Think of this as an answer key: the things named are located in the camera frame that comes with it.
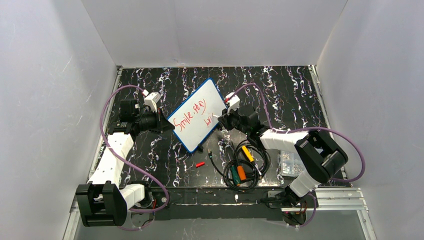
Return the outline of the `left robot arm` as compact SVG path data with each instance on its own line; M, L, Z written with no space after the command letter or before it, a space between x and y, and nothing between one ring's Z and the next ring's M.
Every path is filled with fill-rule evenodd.
M136 99L122 100L118 121L110 124L106 149L93 175L86 184L76 189L81 220L85 227L122 226L128 210L145 198L145 186L141 183L119 188L121 171L136 137L144 131L161 134L174 130L165 118L158 102L161 95L153 92L139 103Z

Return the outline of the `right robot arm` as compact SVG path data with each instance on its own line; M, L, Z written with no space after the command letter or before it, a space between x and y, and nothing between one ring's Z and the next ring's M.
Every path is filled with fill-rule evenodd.
M324 129L279 133L262 124L251 106L224 109L217 120L226 130L244 133L248 142L261 150L298 154L305 169L284 189L284 200L299 201L329 182L348 162L345 151Z

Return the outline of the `blue framed whiteboard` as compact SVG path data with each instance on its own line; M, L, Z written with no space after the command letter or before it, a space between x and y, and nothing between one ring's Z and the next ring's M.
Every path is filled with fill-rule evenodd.
M173 130L183 147L193 153L217 126L218 119L227 106L212 78L206 79L167 120L175 126Z

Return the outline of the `red marker cap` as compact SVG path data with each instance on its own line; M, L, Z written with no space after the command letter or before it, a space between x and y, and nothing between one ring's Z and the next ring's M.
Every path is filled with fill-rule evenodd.
M195 165L195 167L196 167L196 168L200 168L200 167L202 167L202 166L204 166L204 165L205 165L205 162L204 162L204 161L202 161L202 162L197 163L197 164Z

